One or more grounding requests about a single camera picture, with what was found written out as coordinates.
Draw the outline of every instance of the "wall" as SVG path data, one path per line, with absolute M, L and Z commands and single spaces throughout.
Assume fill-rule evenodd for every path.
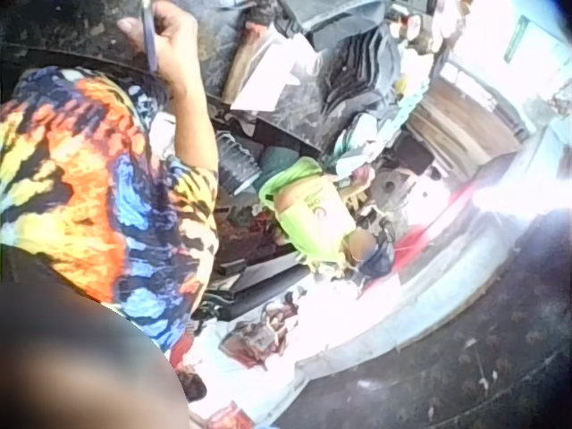
M 531 24 L 507 63 L 504 55 L 521 15 Z M 496 88 L 517 108 L 531 131 L 538 127 L 526 113 L 527 100 L 548 88 L 547 82 L 554 80 L 557 70 L 562 73 L 563 67 L 572 78 L 572 51 L 559 10 L 548 0 L 476 1 L 450 60 Z

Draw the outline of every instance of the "hand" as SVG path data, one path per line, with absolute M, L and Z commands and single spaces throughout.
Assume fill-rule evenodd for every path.
M 197 48 L 197 20 L 174 4 L 161 0 L 153 4 L 159 73 L 169 82 L 174 95 L 185 97 L 194 88 L 202 91 Z M 143 24 L 132 17 L 117 21 L 117 27 L 134 47 L 145 52 Z

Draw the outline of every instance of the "finger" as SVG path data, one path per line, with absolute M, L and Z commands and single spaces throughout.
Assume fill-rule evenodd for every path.
M 168 38 L 175 34 L 182 25 L 185 25 L 188 20 L 195 20 L 190 13 L 186 13 L 167 0 L 154 2 L 153 14 L 160 22 L 160 34 Z
M 153 14 L 157 19 L 163 21 L 165 27 L 177 24 L 184 13 L 181 8 L 166 0 L 153 2 Z
M 122 18 L 117 21 L 119 28 L 138 51 L 145 51 L 143 24 L 137 18 Z

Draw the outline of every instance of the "floor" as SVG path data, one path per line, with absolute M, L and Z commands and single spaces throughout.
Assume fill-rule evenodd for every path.
M 400 352 L 310 382 L 275 425 L 572 427 L 570 249 L 570 212 L 547 215 L 467 311 Z

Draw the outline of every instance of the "pile of items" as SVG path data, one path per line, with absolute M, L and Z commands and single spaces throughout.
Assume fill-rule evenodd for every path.
M 382 24 L 349 38 L 345 44 L 345 58 L 339 72 L 332 76 L 326 111 L 333 111 L 343 102 L 346 108 L 367 106 L 373 110 L 392 104 L 401 57 L 389 26 Z

